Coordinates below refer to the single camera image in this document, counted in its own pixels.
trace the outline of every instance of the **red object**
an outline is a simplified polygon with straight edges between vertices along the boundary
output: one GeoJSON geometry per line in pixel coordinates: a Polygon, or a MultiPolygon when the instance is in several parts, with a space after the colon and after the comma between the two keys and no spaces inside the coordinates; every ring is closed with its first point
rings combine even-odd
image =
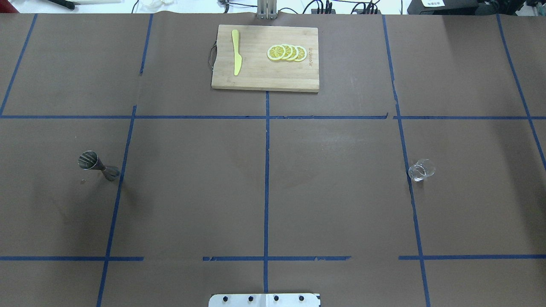
{"type": "Polygon", "coordinates": [[[0,0],[0,13],[19,13],[8,0],[0,0]]]}

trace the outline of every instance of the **sticker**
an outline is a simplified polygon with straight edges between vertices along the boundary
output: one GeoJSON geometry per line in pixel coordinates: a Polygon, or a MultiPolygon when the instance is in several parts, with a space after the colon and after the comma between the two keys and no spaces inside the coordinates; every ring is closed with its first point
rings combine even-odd
{"type": "Polygon", "coordinates": [[[426,8],[437,8],[446,6],[443,0],[421,0],[426,8]]]}

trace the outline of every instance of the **black handle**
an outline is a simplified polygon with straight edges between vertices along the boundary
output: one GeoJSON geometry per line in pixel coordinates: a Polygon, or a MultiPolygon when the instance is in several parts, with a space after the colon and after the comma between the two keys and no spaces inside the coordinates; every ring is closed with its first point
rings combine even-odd
{"type": "Polygon", "coordinates": [[[73,10],[76,7],[74,5],[74,2],[70,2],[70,1],[65,1],[65,0],[48,0],[48,1],[57,3],[58,5],[62,5],[69,10],[73,10]]]}

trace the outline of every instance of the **yellow knife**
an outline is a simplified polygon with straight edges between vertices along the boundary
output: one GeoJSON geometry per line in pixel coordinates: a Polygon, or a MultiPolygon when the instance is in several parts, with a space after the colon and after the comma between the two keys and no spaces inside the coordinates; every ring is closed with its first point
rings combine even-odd
{"type": "Polygon", "coordinates": [[[241,71],[242,57],[239,54],[239,30],[232,30],[233,53],[235,54],[233,74],[238,75],[241,71]]]}

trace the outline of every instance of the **cutting board handle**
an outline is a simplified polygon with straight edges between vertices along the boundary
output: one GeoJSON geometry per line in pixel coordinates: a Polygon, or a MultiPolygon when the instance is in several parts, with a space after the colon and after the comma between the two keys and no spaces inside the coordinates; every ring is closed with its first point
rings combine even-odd
{"type": "Polygon", "coordinates": [[[216,42],[214,42],[214,45],[210,48],[209,52],[209,66],[210,69],[214,71],[214,62],[216,62],[216,57],[214,57],[214,62],[212,61],[212,51],[216,49],[216,54],[218,54],[218,47],[216,46],[216,42]]]}

